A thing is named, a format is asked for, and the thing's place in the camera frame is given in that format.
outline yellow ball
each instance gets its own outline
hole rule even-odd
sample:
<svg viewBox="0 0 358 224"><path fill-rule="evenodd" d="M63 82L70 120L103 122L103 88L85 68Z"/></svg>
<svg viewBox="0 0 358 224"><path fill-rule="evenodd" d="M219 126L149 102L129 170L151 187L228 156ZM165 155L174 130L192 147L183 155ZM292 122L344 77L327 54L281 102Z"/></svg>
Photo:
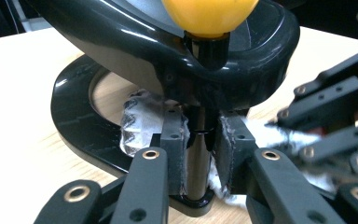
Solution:
<svg viewBox="0 0 358 224"><path fill-rule="evenodd" d="M192 35L219 37L251 14L258 0L162 0L176 24Z"/></svg>

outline curved black stand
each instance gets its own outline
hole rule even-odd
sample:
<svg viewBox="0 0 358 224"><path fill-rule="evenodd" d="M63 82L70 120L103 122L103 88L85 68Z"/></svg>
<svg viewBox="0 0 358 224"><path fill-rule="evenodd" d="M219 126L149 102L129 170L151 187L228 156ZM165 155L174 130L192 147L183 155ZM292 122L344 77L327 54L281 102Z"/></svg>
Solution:
<svg viewBox="0 0 358 224"><path fill-rule="evenodd" d="M62 140L80 158L119 177L129 171L132 158L119 147L120 126L103 118L91 100L96 84L109 72L87 55L69 64L55 82L51 116ZM170 206L200 217L211 209L213 197L211 189L196 202L172 196Z"/></svg>

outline black base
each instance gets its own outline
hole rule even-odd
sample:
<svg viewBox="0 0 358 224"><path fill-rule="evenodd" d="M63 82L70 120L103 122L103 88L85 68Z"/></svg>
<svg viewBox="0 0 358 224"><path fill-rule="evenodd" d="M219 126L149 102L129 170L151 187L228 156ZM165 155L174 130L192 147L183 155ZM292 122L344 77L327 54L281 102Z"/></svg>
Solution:
<svg viewBox="0 0 358 224"><path fill-rule="evenodd" d="M51 116L62 140L79 157L120 177L132 162L119 147L120 126L103 118L90 99L98 81L109 72L87 55L69 64L55 82ZM170 206L190 217L200 217L211 209L213 197L211 189L198 201L172 196Z"/></svg>

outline wooden table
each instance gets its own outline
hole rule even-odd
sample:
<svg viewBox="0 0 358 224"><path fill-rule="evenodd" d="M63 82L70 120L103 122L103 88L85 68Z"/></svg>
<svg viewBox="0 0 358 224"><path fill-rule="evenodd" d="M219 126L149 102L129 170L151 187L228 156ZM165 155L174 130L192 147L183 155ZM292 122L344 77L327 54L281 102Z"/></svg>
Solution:
<svg viewBox="0 0 358 224"><path fill-rule="evenodd" d="M287 79L253 119L271 119L293 99L293 88L358 52L358 40L301 28L301 39ZM76 179L102 186L115 180L78 158L61 140L51 120L53 83L82 52L54 29L0 38L0 223L32 223L49 197ZM112 121L136 87L122 78L105 78L94 93ZM247 212L218 200L204 217L186 217L170 209L170 223L250 223Z"/></svg>

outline light wood surface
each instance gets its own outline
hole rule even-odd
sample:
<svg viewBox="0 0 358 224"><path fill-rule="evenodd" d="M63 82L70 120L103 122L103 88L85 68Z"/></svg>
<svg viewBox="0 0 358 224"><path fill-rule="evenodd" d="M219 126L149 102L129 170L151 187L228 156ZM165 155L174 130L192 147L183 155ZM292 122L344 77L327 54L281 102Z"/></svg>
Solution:
<svg viewBox="0 0 358 224"><path fill-rule="evenodd" d="M301 29L287 79L252 119L272 119L290 104L293 88L358 52L358 40ZM115 180L78 158L63 143L51 120L53 83L61 70L82 55L54 29L0 38L0 223L33 223L42 206L62 185L92 179L102 186ZM94 92L101 112L119 121L122 102L137 87L106 77ZM250 223L247 212L218 200L204 217L170 209L170 223Z"/></svg>

